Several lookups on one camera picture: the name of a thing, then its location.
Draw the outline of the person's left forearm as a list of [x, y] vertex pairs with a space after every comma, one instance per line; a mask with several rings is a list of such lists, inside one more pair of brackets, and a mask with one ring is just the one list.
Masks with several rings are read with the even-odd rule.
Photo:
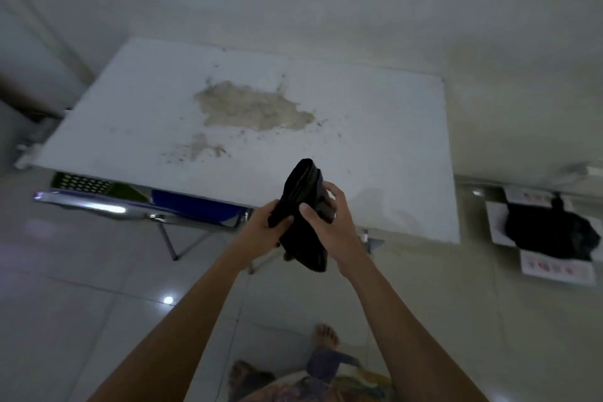
[[233, 243], [87, 402], [183, 402], [239, 273], [255, 259]]

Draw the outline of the black garment pile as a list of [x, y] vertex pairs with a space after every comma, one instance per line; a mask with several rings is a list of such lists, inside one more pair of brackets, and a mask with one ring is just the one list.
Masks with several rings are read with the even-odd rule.
[[550, 207], [507, 204], [504, 234], [518, 248], [560, 260], [592, 261], [592, 252], [602, 241], [584, 217], [567, 211], [558, 193]]

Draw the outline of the person's left foot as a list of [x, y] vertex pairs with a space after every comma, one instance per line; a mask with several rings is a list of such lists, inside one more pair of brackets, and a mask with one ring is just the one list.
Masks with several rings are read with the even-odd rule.
[[238, 402], [275, 381], [271, 372], [261, 371], [251, 364], [237, 360], [228, 378], [228, 402]]

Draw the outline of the blue chair with chrome frame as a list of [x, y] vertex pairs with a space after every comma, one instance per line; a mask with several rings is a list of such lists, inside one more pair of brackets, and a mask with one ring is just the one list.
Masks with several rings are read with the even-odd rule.
[[84, 211], [111, 220], [152, 222], [156, 225], [172, 261], [180, 260], [184, 252], [176, 252], [167, 226], [200, 229], [208, 234], [218, 231], [235, 234], [253, 213], [252, 208], [240, 205], [160, 190], [151, 191], [150, 202], [56, 188], [34, 193], [33, 200], [40, 204]]

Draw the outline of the person's foot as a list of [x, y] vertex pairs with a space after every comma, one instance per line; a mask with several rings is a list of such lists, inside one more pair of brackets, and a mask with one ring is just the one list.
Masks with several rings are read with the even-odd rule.
[[228, 378], [228, 402], [238, 402], [275, 381], [271, 372], [261, 371], [251, 364], [237, 360]]
[[319, 323], [313, 331], [313, 345], [316, 350], [337, 351], [340, 338], [331, 326]]

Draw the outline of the white plastic fitting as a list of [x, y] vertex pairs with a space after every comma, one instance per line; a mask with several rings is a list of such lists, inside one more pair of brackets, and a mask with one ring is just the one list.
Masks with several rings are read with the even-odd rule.
[[15, 160], [13, 166], [17, 170], [26, 170], [35, 166], [40, 152], [43, 148], [41, 143], [25, 144], [19, 143], [16, 145], [18, 157]]

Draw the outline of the person's left hand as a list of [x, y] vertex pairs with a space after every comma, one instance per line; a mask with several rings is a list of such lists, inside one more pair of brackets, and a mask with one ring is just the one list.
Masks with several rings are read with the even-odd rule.
[[279, 204], [275, 199], [257, 208], [245, 223], [230, 247], [240, 269], [247, 269], [257, 258], [270, 252], [280, 242], [283, 234], [269, 234], [267, 220]]

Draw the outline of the white cardboard box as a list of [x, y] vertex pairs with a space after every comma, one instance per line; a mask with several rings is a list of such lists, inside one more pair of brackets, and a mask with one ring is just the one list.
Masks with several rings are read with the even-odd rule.
[[507, 203], [486, 201], [486, 213], [492, 242], [496, 245], [519, 250], [521, 271], [524, 275], [559, 281], [562, 283], [595, 286], [595, 265], [588, 261], [562, 260], [544, 253], [519, 248], [503, 232], [509, 215], [509, 205], [527, 205], [550, 208], [553, 194], [516, 187], [504, 188]]

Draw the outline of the metal table leg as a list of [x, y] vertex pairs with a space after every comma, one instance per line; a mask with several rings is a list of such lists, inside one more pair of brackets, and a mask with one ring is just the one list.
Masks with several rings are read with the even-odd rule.
[[359, 240], [369, 255], [373, 255], [385, 243], [382, 239], [373, 238], [367, 229], [362, 229], [362, 232], [359, 234]]

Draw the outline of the person's right forearm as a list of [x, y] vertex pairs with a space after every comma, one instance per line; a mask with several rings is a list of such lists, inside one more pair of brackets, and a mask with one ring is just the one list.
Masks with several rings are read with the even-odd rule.
[[489, 402], [363, 249], [336, 261], [360, 300], [402, 402]]

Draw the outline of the person's right foot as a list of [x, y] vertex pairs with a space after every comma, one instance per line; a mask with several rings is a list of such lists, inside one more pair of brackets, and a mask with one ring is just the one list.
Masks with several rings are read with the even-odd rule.
[[340, 338], [331, 326], [319, 323], [313, 331], [313, 345], [316, 350], [337, 351]]

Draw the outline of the person's patterned trousers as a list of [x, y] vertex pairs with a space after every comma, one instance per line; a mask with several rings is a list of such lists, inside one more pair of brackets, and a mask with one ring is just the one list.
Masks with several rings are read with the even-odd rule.
[[277, 378], [238, 402], [399, 402], [389, 377], [339, 351], [314, 350], [306, 368]]

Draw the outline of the person's right hand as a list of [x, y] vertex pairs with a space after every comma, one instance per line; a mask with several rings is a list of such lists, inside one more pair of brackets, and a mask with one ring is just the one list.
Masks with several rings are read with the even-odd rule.
[[375, 266], [358, 238], [345, 194], [331, 182], [324, 181], [323, 187], [333, 196], [329, 205], [335, 210], [335, 217], [331, 223], [326, 222], [324, 233], [316, 233], [318, 239], [347, 279], [371, 278]]

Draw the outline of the green plastic basket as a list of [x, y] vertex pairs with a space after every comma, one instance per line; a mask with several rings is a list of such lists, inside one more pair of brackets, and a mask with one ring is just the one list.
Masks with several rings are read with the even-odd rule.
[[93, 177], [79, 176], [70, 173], [56, 172], [50, 187], [54, 190], [64, 190], [75, 193], [95, 194], [113, 199], [129, 200], [145, 204], [151, 203], [148, 194], [144, 194], [129, 184], [110, 182]]

